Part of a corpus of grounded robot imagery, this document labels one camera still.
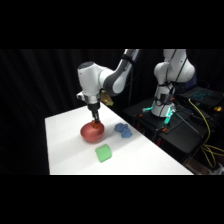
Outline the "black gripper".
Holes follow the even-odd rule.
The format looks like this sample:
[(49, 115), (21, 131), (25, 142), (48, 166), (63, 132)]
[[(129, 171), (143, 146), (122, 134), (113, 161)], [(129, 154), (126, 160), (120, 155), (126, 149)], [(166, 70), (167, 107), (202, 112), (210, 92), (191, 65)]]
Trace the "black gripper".
[(87, 105), (88, 109), (92, 112), (93, 116), (92, 116), (92, 124), (100, 124), (100, 118), (99, 118), (99, 114), (98, 110), (100, 108), (100, 103), (94, 103), (94, 104), (88, 104)]

